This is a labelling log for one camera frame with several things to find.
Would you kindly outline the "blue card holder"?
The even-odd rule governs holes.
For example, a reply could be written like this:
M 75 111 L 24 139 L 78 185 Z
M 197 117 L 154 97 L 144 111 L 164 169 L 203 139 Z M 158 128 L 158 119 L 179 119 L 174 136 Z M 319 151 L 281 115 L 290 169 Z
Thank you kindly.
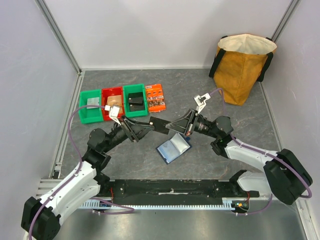
M 172 138 L 159 145 L 156 148 L 156 151 L 168 165 L 191 148 L 190 137 L 185 137 L 181 133 L 176 133 Z

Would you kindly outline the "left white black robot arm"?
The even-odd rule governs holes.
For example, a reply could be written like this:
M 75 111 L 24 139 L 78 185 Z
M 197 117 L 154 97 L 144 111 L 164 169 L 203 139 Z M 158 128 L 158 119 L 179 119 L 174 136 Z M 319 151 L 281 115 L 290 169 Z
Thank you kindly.
M 110 178 L 102 173 L 111 157 L 108 151 L 126 139 L 138 142 L 155 129 L 153 124 L 123 116 L 119 126 L 107 133 L 96 128 L 89 134 L 87 151 L 79 163 L 58 185 L 40 198 L 30 197 L 24 204 L 21 227 L 30 240 L 52 240 L 63 223 L 90 198 L 106 196 Z

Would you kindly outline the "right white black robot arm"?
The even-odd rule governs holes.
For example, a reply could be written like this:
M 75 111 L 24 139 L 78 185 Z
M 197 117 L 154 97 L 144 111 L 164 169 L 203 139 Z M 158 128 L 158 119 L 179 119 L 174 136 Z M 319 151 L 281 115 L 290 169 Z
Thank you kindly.
M 235 138 L 228 116 L 210 121 L 194 109 L 165 125 L 169 130 L 190 136 L 193 132 L 214 138 L 211 142 L 216 155 L 250 165 L 265 174 L 271 193 L 282 203 L 292 205 L 297 198 L 312 197 L 313 180 L 294 153 L 288 149 L 271 151 L 258 148 Z

